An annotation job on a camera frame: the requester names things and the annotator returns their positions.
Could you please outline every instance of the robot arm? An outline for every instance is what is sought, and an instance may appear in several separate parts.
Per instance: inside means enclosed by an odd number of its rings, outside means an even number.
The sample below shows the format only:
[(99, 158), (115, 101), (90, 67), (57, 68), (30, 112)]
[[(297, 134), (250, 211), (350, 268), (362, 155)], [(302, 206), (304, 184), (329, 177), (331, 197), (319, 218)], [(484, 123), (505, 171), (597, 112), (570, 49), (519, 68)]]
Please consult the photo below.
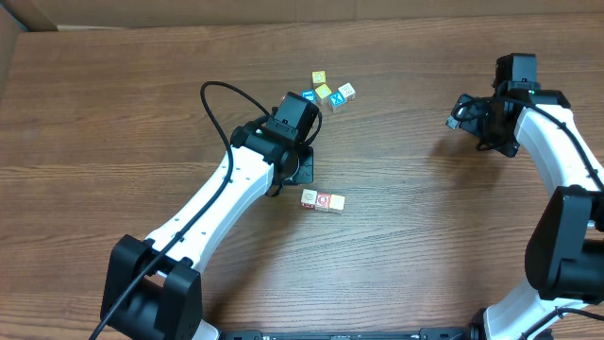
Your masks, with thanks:
[[(319, 126), (307, 139), (316, 117)], [(109, 325), (115, 330), (135, 340), (216, 340), (219, 332), (202, 320), (201, 275), (210, 256), (242, 213), (272, 185), (312, 182), (310, 143), (320, 129), (321, 119), (314, 104), (288, 93), (278, 110), (274, 108), (273, 115), (237, 127), (230, 138), (230, 181), (165, 256), (160, 254), (166, 245), (174, 242), (176, 234), (224, 185), (228, 156), (197, 194), (162, 227), (144, 241), (126, 235), (114, 247), (101, 318), (128, 287), (134, 287), (126, 302), (113, 308)], [(133, 286), (134, 278), (154, 261), (158, 264), (145, 274), (163, 276), (164, 284), (159, 286), (144, 279)]]
[[(566, 124), (579, 140), (592, 166), (598, 170), (598, 173), (602, 173), (602, 166), (575, 127), (573, 112), (559, 105), (538, 105), (538, 107)], [(518, 117), (514, 136), (532, 157), (550, 197), (556, 188), (571, 185), (597, 191), (596, 184), (590, 178), (577, 150), (566, 134), (540, 113), (524, 108)], [(485, 334), (489, 340), (520, 339), (522, 334), (526, 334), (556, 309), (583, 309), (587, 305), (582, 299), (564, 297), (541, 299), (539, 291), (524, 277), (503, 300), (485, 311)], [(533, 339), (559, 319), (558, 316), (551, 318), (535, 329), (527, 339)]]
[(563, 94), (542, 91), (536, 77), (534, 55), (502, 57), (493, 97), (462, 95), (446, 122), (479, 137), (478, 150), (514, 157), (520, 145), (526, 148), (550, 196), (528, 242), (526, 276), (478, 318), (479, 332), (488, 340), (533, 339), (560, 319), (560, 309), (582, 309), (604, 300), (604, 243), (585, 240), (588, 224), (604, 230), (604, 197), (598, 178), (591, 176), (599, 177), (602, 166), (580, 137)]

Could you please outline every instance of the wooden table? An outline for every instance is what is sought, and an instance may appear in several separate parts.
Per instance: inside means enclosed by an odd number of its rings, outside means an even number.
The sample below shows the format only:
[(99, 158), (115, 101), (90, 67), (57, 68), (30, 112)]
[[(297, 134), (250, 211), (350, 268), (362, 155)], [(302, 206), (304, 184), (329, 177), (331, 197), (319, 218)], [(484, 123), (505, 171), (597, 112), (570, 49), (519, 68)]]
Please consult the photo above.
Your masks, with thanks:
[[(313, 70), (358, 93), (344, 113), (324, 109), (309, 186), (346, 196), (345, 212), (301, 210), (301, 187), (256, 202), (204, 273), (206, 319), (272, 332), (465, 324), (523, 277), (547, 194), (526, 150), (479, 153), (446, 116), (460, 94), (492, 93), (496, 58), (536, 53), (539, 81), (565, 93), (604, 161), (603, 31), (597, 14), (22, 35), (0, 109), (0, 338), (90, 334), (111, 248), (159, 227), (222, 159), (204, 81), (271, 107)], [(260, 115), (228, 90), (208, 96), (227, 134)], [(604, 327), (570, 316), (555, 332)]]

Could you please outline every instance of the block with letter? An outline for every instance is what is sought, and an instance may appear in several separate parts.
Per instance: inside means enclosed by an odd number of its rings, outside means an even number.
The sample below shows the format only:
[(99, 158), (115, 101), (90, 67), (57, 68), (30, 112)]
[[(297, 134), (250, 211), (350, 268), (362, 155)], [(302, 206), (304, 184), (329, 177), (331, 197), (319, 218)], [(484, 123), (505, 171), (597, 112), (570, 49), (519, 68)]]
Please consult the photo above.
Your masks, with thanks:
[(302, 192), (302, 207), (314, 209), (317, 201), (317, 192), (314, 190), (304, 189)]
[(352, 85), (350, 85), (350, 83), (345, 83), (338, 89), (338, 91), (340, 91), (340, 93), (344, 96), (346, 102), (349, 102), (354, 99), (357, 94)]
[(317, 92), (317, 101), (319, 102), (319, 104), (327, 104), (327, 102), (329, 101), (329, 95), (331, 94), (331, 89), (328, 87), (328, 85), (323, 84), (314, 91)]
[(319, 212), (328, 212), (329, 211), (329, 201), (331, 200), (330, 194), (317, 194), (317, 204), (314, 207), (315, 210)]
[(315, 71), (312, 73), (312, 88), (316, 89), (327, 82), (325, 71)]
[(334, 112), (343, 111), (345, 102), (344, 96), (339, 91), (329, 96), (329, 105)]
[(317, 96), (314, 95), (314, 90), (303, 91), (302, 97), (308, 99), (312, 104), (317, 103)]
[(344, 201), (346, 197), (340, 195), (332, 195), (329, 200), (329, 211), (332, 213), (344, 212)]

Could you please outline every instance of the blue block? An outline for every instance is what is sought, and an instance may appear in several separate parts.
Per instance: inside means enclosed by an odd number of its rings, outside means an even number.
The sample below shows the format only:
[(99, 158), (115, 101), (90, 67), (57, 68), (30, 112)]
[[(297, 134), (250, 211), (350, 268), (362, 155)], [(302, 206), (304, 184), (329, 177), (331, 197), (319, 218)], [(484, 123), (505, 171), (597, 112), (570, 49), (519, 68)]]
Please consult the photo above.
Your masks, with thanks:
[(346, 102), (346, 99), (344, 99), (344, 96), (338, 91), (329, 96), (329, 102), (331, 103), (331, 107), (335, 108), (343, 105)]
[(317, 103), (317, 97), (314, 95), (314, 90), (303, 91), (302, 97), (311, 101), (312, 104)]

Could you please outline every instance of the black base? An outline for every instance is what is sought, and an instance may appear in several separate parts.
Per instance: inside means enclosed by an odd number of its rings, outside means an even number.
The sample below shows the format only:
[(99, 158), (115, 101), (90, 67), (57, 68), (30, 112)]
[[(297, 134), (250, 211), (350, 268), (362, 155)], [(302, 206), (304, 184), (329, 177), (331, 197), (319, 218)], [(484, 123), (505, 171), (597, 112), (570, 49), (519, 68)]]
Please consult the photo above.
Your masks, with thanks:
[[(482, 340), (470, 327), (423, 328), (419, 331), (333, 331), (333, 332), (268, 332), (225, 331), (219, 340)], [(551, 330), (545, 330), (536, 340), (554, 340)]]

